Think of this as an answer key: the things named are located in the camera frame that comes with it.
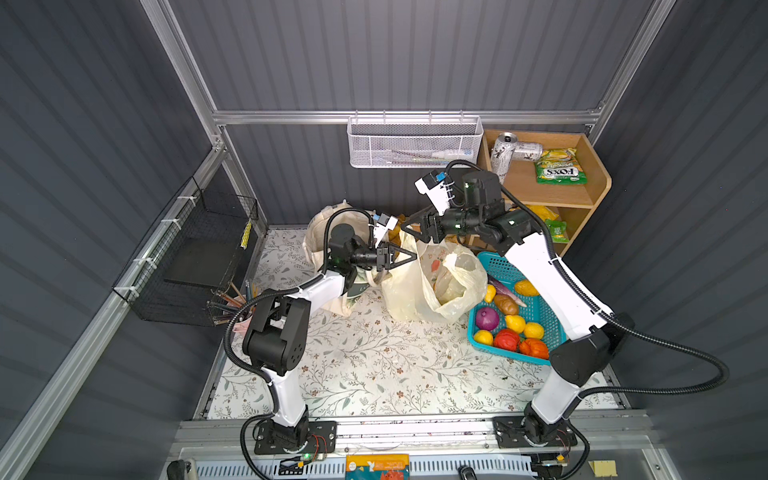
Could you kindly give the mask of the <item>canvas tote bag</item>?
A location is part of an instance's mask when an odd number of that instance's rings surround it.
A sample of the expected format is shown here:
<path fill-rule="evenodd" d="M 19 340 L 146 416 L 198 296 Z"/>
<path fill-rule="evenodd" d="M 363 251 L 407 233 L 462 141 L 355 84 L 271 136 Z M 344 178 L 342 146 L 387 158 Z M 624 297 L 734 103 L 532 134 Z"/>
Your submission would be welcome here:
<path fill-rule="evenodd" d="M 360 272 L 360 268 L 351 263 L 349 253 L 344 249 L 355 250 L 370 245 L 372 229 L 367 217 L 359 212 L 344 211 L 352 208 L 346 200 L 324 207 L 309 222 L 302 248 L 307 261 L 318 271 L 326 265 L 326 272 L 336 272 L 345 278 L 345 293 L 326 302 L 322 309 L 333 314 L 349 317 L 361 295 L 375 286 L 373 274 Z M 354 230 L 351 239 L 335 239 L 339 225 L 348 225 Z"/>

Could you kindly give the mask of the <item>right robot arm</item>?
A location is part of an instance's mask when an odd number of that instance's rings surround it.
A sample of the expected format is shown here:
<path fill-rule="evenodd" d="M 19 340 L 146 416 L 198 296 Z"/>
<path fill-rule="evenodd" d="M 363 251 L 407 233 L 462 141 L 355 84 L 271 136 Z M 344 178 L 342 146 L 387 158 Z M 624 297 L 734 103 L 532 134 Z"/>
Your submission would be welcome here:
<path fill-rule="evenodd" d="M 549 353 L 550 373 L 516 428 L 531 445 L 546 445 L 567 430 L 584 385 L 610 363 L 633 320 L 615 314 L 575 276 L 556 253 L 541 217 L 519 200 L 507 208 L 512 196 L 496 174 L 471 170 L 456 184 L 447 172 L 434 170 L 415 187 L 431 204 L 411 215 L 404 231 L 418 224 L 413 235 L 425 242 L 452 234 L 478 236 L 532 283 L 558 320 L 561 343 Z"/>

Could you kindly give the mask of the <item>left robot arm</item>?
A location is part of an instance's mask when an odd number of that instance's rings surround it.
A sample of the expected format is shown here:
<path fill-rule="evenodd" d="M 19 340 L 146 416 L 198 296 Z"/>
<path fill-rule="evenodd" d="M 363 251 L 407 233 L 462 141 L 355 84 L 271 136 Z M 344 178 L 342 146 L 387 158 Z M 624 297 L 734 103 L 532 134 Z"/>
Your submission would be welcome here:
<path fill-rule="evenodd" d="M 297 450 L 309 437 L 308 406 L 294 372 L 307 347 L 310 317 L 322 306 L 343 297 L 360 270 L 391 271 L 418 259 L 418 255 L 384 240 L 396 224 L 374 224 L 361 238 L 346 223 L 328 225 L 324 233 L 322 263 L 309 281 L 283 291 L 268 290 L 245 308 L 250 315 L 242 351 L 250 367 L 263 377 L 272 397 L 272 413 L 265 434 L 273 443 Z"/>

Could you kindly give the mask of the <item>purple onion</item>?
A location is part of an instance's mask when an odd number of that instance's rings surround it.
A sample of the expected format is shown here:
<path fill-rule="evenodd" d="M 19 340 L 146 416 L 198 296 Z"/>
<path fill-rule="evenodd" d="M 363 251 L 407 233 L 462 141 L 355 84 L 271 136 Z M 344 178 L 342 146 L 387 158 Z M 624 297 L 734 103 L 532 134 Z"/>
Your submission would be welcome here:
<path fill-rule="evenodd" d="M 497 310 L 492 307 L 482 307 L 475 311 L 474 324 L 479 330 L 492 332 L 500 323 L 500 316 Z"/>

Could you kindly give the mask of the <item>yellow plastic grocery bag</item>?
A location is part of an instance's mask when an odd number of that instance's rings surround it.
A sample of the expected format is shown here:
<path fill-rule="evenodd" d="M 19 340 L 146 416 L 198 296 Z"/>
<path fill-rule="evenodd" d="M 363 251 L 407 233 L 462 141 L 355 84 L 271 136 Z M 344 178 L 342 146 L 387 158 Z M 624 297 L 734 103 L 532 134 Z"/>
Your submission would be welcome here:
<path fill-rule="evenodd" d="M 390 271 L 381 289 L 397 321 L 454 323 L 484 299 L 487 273 L 468 248 L 454 242 L 424 243 L 402 233 L 401 247 L 417 258 Z"/>

